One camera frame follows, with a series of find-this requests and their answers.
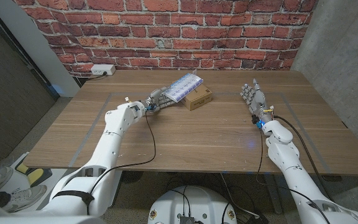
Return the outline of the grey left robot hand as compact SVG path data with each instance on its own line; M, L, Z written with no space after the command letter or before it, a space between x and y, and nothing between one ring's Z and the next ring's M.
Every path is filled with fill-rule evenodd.
M148 98L146 98L142 103L145 106L145 109L150 112L157 112L162 108L168 107L175 102L166 97L163 93L167 91L167 87L162 87L159 89L154 90Z

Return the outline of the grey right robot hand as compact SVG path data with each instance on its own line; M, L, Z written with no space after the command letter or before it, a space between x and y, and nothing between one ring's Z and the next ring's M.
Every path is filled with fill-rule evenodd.
M242 86L240 95L249 107L252 122L262 127L264 124L273 120L273 109L267 106L265 95L260 89L260 85L256 79L253 79L253 84L254 87L248 84Z

